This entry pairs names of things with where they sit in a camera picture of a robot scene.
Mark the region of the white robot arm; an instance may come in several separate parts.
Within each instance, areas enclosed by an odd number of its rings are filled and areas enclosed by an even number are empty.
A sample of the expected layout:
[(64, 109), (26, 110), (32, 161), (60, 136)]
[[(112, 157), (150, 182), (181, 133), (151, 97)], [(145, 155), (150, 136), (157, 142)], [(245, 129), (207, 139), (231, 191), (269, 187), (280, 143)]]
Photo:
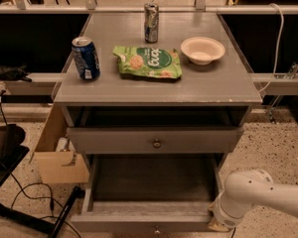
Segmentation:
[(298, 218), (298, 185), (275, 183), (264, 170), (230, 174), (224, 190), (209, 206), (211, 230), (228, 232), (255, 206), (266, 206)]

